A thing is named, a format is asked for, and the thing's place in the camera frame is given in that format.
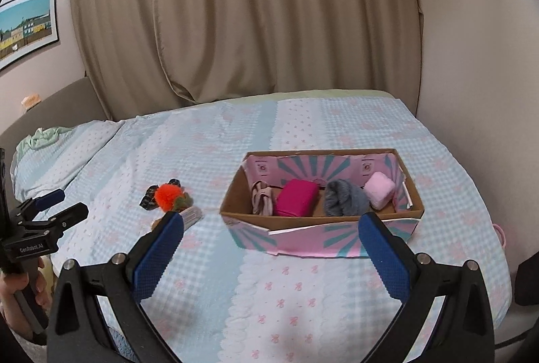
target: gray sock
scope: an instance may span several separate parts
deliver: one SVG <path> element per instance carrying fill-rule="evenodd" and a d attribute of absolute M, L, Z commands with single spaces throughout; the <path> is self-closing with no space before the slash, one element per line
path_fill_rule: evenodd
<path fill-rule="evenodd" d="M 325 186 L 324 211 L 327 216 L 360 216 L 369 210 L 369 198 L 363 190 L 344 179 Z"/>

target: framed poster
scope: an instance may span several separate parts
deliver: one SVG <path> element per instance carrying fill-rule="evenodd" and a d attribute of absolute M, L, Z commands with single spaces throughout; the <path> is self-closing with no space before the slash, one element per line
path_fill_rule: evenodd
<path fill-rule="evenodd" d="M 11 0 L 0 6 L 0 71 L 56 41 L 56 0 Z"/>

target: cardboard box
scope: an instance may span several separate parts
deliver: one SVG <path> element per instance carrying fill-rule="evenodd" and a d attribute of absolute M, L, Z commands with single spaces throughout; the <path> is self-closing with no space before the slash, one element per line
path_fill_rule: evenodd
<path fill-rule="evenodd" d="M 407 241 L 424 207 L 401 157 L 391 148 L 250 152 L 228 188 L 220 213 L 241 248 L 309 257 L 366 256 L 355 224 L 359 216 L 325 216 L 323 188 L 337 178 L 363 186 L 376 171 L 384 172 L 397 185 L 392 202 L 376 213 L 394 234 Z M 266 181 L 278 195 L 294 177 L 321 187 L 312 217 L 252 214 L 251 186 L 255 181 Z"/>

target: beige curtain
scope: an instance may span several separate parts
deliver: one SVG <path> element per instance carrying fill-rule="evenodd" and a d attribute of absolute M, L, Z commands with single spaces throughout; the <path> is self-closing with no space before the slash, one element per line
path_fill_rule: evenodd
<path fill-rule="evenodd" d="M 157 54 L 152 1 L 71 0 L 86 72 L 111 119 L 182 105 Z"/>
<path fill-rule="evenodd" d="M 72 2 L 88 73 L 114 117 L 329 88 L 385 90 L 416 112 L 417 0 Z"/>

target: mint green cloth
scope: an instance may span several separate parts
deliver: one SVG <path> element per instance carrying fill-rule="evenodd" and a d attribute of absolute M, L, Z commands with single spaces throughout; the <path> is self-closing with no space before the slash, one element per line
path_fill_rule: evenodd
<path fill-rule="evenodd" d="M 239 97 L 228 99 L 227 102 L 235 104 L 261 103 L 266 100 L 278 102 L 292 98 L 330 98 L 330 97 L 389 97 L 394 98 L 389 92 L 380 90 L 306 90 L 295 92 L 273 92 L 259 96 Z"/>
<path fill-rule="evenodd" d="M 72 127 L 51 127 L 43 130 L 41 127 L 34 135 L 28 135 L 18 145 L 15 152 L 17 164 L 28 150 L 37 150 L 50 146 L 58 141 L 61 134 L 69 132 Z"/>

